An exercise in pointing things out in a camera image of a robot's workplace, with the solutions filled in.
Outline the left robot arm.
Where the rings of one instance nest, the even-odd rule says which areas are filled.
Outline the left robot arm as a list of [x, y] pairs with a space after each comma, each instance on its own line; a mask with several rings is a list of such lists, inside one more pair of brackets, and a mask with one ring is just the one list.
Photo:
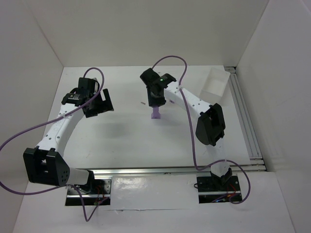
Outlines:
[[48, 133], [35, 148], [27, 148], [23, 159], [29, 181], [64, 187], [78, 185], [91, 192], [103, 182], [95, 180], [90, 170], [69, 167], [64, 160], [64, 151], [76, 125], [83, 117], [94, 117], [113, 110], [107, 89], [97, 93], [100, 85], [96, 79], [80, 78], [78, 87], [67, 93], [62, 101], [61, 120], [52, 124]]

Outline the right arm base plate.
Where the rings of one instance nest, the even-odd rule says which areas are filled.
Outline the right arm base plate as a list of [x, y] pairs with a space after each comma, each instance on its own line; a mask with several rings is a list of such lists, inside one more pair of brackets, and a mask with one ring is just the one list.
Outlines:
[[197, 177], [193, 185], [198, 191], [199, 203], [224, 203], [242, 201], [238, 176], [232, 176], [223, 186], [216, 185], [211, 176]]

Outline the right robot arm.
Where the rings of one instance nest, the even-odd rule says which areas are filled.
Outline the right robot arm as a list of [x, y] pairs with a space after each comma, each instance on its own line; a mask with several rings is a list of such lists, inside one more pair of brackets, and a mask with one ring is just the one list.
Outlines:
[[[210, 104], [199, 99], [183, 88], [177, 79], [166, 73], [160, 76], [152, 68], [140, 75], [146, 85], [148, 104], [152, 107], [152, 119], [160, 119], [160, 106], [170, 100], [184, 109], [190, 126], [193, 163], [197, 171], [210, 168], [211, 179], [216, 188], [228, 184], [232, 177], [229, 161], [225, 159], [223, 137], [225, 135], [225, 119], [221, 105]], [[213, 162], [199, 168], [196, 160], [195, 139], [206, 146], [208, 155]]]

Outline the white perforated metal bin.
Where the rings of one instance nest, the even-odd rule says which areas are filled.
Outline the white perforated metal bin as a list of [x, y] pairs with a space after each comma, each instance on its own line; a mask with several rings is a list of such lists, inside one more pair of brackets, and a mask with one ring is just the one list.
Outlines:
[[211, 68], [204, 85], [201, 89], [199, 98], [212, 105], [218, 103], [225, 91], [230, 73], [218, 68]]

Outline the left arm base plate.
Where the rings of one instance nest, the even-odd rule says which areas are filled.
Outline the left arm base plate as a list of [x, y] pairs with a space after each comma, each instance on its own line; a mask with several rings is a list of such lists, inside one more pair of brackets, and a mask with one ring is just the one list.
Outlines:
[[[98, 204], [101, 206], [108, 206], [111, 202], [111, 183], [111, 177], [104, 177], [96, 179], [90, 188], [79, 185], [76, 187], [82, 195], [85, 206], [96, 206]], [[73, 187], [67, 189], [65, 205], [82, 206], [80, 196]]]

